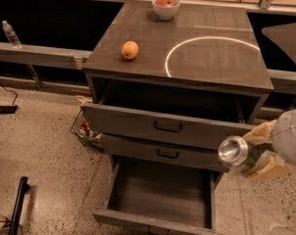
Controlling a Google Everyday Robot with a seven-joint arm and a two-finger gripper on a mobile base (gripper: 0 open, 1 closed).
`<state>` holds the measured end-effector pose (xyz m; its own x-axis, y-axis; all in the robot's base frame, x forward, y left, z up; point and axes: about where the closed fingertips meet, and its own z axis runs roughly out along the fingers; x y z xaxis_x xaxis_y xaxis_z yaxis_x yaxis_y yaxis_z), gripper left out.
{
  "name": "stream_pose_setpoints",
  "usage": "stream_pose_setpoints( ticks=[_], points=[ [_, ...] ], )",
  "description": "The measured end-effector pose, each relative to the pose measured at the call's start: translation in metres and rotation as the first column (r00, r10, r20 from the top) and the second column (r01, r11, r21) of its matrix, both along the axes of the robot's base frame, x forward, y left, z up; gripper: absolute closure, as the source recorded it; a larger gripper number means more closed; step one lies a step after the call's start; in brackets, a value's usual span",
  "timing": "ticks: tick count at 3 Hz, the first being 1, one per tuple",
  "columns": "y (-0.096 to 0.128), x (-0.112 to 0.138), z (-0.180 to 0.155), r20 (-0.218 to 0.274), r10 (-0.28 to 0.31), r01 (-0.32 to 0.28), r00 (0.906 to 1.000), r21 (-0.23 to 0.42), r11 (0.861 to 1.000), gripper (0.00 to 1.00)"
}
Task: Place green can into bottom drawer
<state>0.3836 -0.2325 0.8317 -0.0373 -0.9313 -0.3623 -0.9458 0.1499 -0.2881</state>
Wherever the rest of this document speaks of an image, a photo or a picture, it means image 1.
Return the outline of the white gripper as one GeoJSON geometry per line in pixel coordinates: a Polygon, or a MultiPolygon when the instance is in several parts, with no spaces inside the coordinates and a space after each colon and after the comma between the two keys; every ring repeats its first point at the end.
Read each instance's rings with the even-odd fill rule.
{"type": "Polygon", "coordinates": [[[265,150],[247,172],[248,179],[265,181],[290,173],[290,164],[296,165],[296,109],[283,113],[277,120],[259,124],[243,138],[255,145],[272,141],[276,151],[265,150]]]}

